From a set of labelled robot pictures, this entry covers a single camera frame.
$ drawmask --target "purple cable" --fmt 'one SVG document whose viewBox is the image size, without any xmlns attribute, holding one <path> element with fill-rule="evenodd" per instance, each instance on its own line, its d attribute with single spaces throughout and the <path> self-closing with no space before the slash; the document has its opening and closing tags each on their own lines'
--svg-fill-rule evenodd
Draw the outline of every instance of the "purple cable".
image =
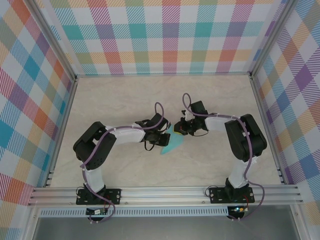
<svg viewBox="0 0 320 240">
<path fill-rule="evenodd" d="M 116 129 L 149 130 L 149 129 L 154 129 L 154 128 L 156 128 L 156 127 L 162 122 L 162 120 L 164 119 L 164 116 L 165 116 L 164 107 L 161 105 L 160 102 L 156 102 L 156 103 L 154 104 L 154 111 L 155 111 L 155 113 L 157 113 L 157 105 L 160 106 L 161 111 L 162 111 L 161 118 L 160 118 L 160 120 L 158 121 L 157 124 L 155 124 L 155 125 L 153 125 L 153 126 L 149 126 L 149 127 L 118 126 L 118 127 L 113 127 L 113 128 L 111 128 L 111 129 L 109 129 L 108 131 L 106 131 L 106 132 L 101 136 L 101 138 L 100 138 L 99 141 L 97 142 L 96 146 L 94 147 L 94 149 L 93 149 L 92 153 L 90 154 L 90 156 L 88 157 L 88 159 L 87 159 L 83 164 L 80 165 L 80 168 L 82 168 L 82 176 L 83 176 L 83 179 L 84 179 L 84 184 L 85 184 L 86 187 L 89 189 L 89 191 L 90 191 L 93 195 L 95 195 L 96 197 L 104 200 L 105 202 L 107 202 L 108 204 L 112 205 L 112 207 L 113 207 L 113 212 L 112 212 L 112 214 L 111 214 L 110 216 L 107 216 L 107 217 L 103 218 L 103 219 L 100 220 L 100 221 L 93 221 L 93 220 L 91 219 L 91 215 L 90 215 L 90 216 L 89 216 L 89 220 L 91 221 L 91 223 L 98 224 L 98 223 L 103 223 L 103 222 L 109 220 L 109 219 L 115 214 L 115 212 L 116 212 L 116 206 L 114 205 L 114 203 L 113 203 L 112 201 L 110 201 L 110 200 L 106 199 L 105 197 L 100 196 L 99 194 L 97 194 L 97 193 L 96 193 L 95 191 L 93 191 L 93 189 L 89 186 L 88 180 L 87 180 L 87 177 L 86 177 L 86 173 L 85 173 L 85 167 L 86 167 L 86 165 L 91 161 L 91 159 L 92 159 L 93 156 L 95 155 L 98 147 L 100 146 L 100 144 L 101 144 L 102 140 L 105 138 L 105 136 L 106 136 L 107 134 L 109 134 L 110 132 L 112 132 L 113 130 L 116 130 Z"/>
<path fill-rule="evenodd" d="M 186 105 L 185 103 L 185 96 L 188 96 L 189 98 L 189 106 Z M 254 182 L 251 182 L 249 181 L 249 179 L 247 178 L 247 173 L 249 171 L 249 168 L 251 166 L 251 163 L 252 163 L 252 158 L 253 158 L 253 150 L 252 150 L 252 145 L 251 145 L 251 140 L 250 140 L 250 137 L 249 137 L 249 133 L 246 129 L 246 126 L 245 124 L 236 116 L 229 116 L 229 115 L 221 115 L 221 114 L 198 114 L 198 113 L 195 113 L 195 112 L 192 112 L 189 107 L 191 105 L 191 96 L 189 93 L 184 93 L 183 96 L 182 96 L 182 103 L 185 107 L 186 110 L 188 110 L 190 113 L 192 113 L 194 116 L 199 116 L 199 117 L 221 117 L 221 118 L 226 118 L 226 119 L 235 119 L 237 120 L 241 127 L 243 128 L 243 131 L 245 133 L 245 137 L 246 137 L 246 140 L 248 142 L 248 146 L 249 146 L 249 163 L 248 163 L 248 166 L 246 166 L 246 169 L 244 171 L 244 179 L 251 185 L 255 185 L 255 186 L 258 186 L 262 189 L 262 197 L 261 197 L 261 201 L 259 202 L 258 206 L 256 207 L 256 209 L 249 215 L 243 217 L 242 219 L 245 219 L 245 218 L 248 218 L 249 216 L 251 216 L 254 212 L 257 211 L 257 209 L 262 205 L 264 199 L 265 199 L 265 195 L 266 195 L 266 192 L 265 192 L 265 188 L 261 185 L 261 184 L 258 184 L 258 183 L 254 183 Z"/>
</svg>

